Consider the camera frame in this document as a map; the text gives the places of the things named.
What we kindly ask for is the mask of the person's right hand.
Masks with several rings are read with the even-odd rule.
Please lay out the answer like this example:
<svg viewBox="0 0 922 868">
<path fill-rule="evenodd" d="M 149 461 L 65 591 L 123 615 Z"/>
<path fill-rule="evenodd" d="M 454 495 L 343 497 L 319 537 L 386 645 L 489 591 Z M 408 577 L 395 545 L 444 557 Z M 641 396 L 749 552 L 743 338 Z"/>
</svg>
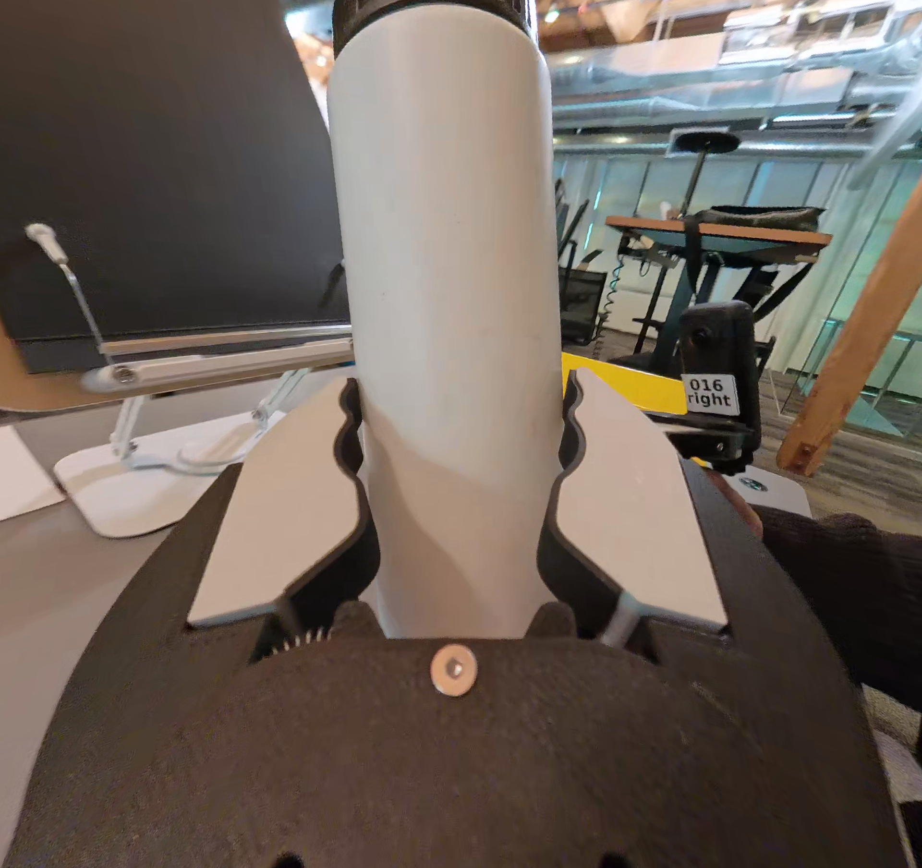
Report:
<svg viewBox="0 0 922 868">
<path fill-rule="evenodd" d="M 706 475 L 715 488 L 735 508 L 739 516 L 743 518 L 755 537 L 759 540 L 764 539 L 764 524 L 755 509 L 734 489 L 722 474 L 716 470 L 708 469 L 706 470 Z"/>
</svg>

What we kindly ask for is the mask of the black bag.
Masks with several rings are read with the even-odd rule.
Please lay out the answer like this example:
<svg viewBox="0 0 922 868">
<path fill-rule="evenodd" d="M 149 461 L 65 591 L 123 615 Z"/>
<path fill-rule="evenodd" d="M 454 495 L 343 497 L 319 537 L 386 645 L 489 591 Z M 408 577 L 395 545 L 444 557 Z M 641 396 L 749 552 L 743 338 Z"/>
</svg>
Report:
<svg viewBox="0 0 922 868">
<path fill-rule="evenodd" d="M 765 207 L 715 205 L 686 215 L 687 224 L 712 224 L 748 229 L 773 229 L 816 232 L 824 207 Z"/>
</svg>

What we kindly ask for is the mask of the black mesh office chair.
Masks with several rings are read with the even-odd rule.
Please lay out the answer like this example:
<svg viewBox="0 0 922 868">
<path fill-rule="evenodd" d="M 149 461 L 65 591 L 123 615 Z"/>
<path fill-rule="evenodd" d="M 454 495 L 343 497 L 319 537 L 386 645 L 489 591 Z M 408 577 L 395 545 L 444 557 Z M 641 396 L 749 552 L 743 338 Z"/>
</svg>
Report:
<svg viewBox="0 0 922 868">
<path fill-rule="evenodd" d="M 594 339 L 607 273 L 559 267 L 558 275 L 561 341 L 588 345 Z"/>
</svg>

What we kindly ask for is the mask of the printed paper sheet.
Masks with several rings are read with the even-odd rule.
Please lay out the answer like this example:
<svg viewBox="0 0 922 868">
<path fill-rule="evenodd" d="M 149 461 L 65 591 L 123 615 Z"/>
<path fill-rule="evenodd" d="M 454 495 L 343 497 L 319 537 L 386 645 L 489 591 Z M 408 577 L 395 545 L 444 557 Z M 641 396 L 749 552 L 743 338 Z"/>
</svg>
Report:
<svg viewBox="0 0 922 868">
<path fill-rule="evenodd" d="M 1 520 L 63 502 L 60 488 L 11 425 L 1 428 Z"/>
</svg>

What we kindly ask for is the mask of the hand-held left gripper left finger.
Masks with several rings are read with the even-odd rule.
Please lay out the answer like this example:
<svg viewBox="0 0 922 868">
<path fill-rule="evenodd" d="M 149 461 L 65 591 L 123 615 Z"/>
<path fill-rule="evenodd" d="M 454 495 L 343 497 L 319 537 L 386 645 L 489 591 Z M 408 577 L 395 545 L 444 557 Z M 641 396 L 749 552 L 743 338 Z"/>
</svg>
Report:
<svg viewBox="0 0 922 868">
<path fill-rule="evenodd" d="M 340 608 L 379 571 L 381 549 L 360 476 L 356 378 L 336 378 L 288 413 L 243 463 L 187 623 L 258 619 L 283 637 L 331 637 Z"/>
</svg>

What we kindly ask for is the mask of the yellow plastic bin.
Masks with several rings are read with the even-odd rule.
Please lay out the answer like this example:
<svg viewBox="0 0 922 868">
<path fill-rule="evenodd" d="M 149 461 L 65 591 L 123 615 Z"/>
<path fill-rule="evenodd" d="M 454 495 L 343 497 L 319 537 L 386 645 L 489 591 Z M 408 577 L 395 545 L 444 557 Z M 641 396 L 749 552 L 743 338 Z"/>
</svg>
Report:
<svg viewBox="0 0 922 868">
<path fill-rule="evenodd" d="M 572 370 L 591 370 L 638 409 L 684 415 L 688 413 L 685 390 L 679 380 L 664 378 L 630 367 L 622 367 L 581 355 L 561 354 L 563 386 Z"/>
</svg>

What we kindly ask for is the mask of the black panel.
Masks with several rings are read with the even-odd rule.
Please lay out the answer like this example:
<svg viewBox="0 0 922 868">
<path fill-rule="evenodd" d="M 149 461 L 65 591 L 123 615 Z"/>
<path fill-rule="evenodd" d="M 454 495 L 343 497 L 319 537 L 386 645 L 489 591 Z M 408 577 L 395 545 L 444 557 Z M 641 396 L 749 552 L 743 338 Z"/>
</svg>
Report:
<svg viewBox="0 0 922 868">
<path fill-rule="evenodd" d="M 29 374 L 105 341 L 350 321 L 328 127 L 278 0 L 1 0 L 2 322 Z"/>
</svg>

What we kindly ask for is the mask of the white water bottle black cap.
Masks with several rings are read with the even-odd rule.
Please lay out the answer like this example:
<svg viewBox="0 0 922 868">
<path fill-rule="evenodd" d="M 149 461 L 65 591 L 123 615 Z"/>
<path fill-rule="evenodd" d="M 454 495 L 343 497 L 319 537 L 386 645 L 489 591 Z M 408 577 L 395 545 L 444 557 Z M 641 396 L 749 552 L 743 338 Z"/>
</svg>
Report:
<svg viewBox="0 0 922 868">
<path fill-rule="evenodd" d="M 559 473 L 535 0 L 335 0 L 328 113 L 386 634 L 518 639 Z"/>
</svg>

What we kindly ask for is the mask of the wooden background desk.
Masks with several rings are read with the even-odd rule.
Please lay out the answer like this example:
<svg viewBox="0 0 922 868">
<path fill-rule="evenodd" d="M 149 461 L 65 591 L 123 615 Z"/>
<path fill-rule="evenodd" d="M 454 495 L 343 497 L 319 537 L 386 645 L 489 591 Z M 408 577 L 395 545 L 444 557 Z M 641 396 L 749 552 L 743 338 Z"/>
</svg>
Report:
<svg viewBox="0 0 922 868">
<path fill-rule="evenodd" d="M 799 287 L 833 241 L 818 231 L 755 227 L 751 224 L 716 224 L 687 219 L 609 217 L 607 225 L 620 231 L 619 253 L 627 253 L 631 240 L 648 239 L 658 248 L 683 260 L 683 269 L 666 317 L 656 321 L 653 311 L 664 277 L 657 281 L 642 332 L 654 327 L 655 347 L 646 356 L 646 369 L 656 375 L 679 375 L 679 319 L 693 304 L 713 299 L 719 275 L 742 275 L 733 296 L 752 307 L 759 322 L 777 310 Z"/>
</svg>

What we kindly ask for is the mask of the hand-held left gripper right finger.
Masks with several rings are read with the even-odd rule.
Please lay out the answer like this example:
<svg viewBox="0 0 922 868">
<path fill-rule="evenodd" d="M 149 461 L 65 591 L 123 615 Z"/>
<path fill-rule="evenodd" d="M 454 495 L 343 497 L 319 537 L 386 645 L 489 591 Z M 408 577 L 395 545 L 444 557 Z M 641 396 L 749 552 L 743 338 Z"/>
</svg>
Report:
<svg viewBox="0 0 922 868">
<path fill-rule="evenodd" d="M 582 637 L 609 646 L 646 620 L 719 634 L 728 613 L 678 452 L 593 370 L 571 370 L 564 394 L 542 581 Z"/>
</svg>

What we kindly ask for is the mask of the silver air duct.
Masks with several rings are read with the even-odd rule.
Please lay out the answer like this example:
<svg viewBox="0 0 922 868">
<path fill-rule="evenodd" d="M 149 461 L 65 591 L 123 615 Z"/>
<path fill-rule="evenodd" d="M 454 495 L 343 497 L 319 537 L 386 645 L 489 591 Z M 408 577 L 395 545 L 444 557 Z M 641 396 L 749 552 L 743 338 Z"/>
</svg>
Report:
<svg viewBox="0 0 922 868">
<path fill-rule="evenodd" d="M 852 162 L 920 86 L 920 48 L 724 48 L 721 36 L 556 53 L 558 157 L 683 157 L 683 133 L 739 139 L 733 157 Z"/>
</svg>

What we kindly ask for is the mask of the black round pole stand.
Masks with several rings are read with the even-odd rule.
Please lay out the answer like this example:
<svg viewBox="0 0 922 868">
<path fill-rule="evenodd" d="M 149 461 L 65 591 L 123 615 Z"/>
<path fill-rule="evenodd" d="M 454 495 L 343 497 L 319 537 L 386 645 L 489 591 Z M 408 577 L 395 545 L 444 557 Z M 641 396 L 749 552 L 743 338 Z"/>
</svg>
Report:
<svg viewBox="0 0 922 868">
<path fill-rule="evenodd" d="M 709 157 L 721 156 L 735 152 L 741 144 L 741 138 L 727 128 L 718 129 L 675 129 L 670 133 L 666 148 L 666 157 L 694 157 L 694 165 L 686 187 L 678 216 L 686 217 L 692 198 L 697 189 L 704 164 Z"/>
</svg>

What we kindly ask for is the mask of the wooden post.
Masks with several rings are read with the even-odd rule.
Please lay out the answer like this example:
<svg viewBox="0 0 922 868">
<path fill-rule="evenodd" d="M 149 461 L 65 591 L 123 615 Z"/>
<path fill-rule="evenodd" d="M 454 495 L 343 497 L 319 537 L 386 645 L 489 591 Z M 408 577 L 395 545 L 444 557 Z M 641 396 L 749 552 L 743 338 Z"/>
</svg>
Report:
<svg viewBox="0 0 922 868">
<path fill-rule="evenodd" d="M 779 470 L 810 477 L 821 467 L 920 286 L 921 184 L 917 183 L 778 449 Z"/>
</svg>

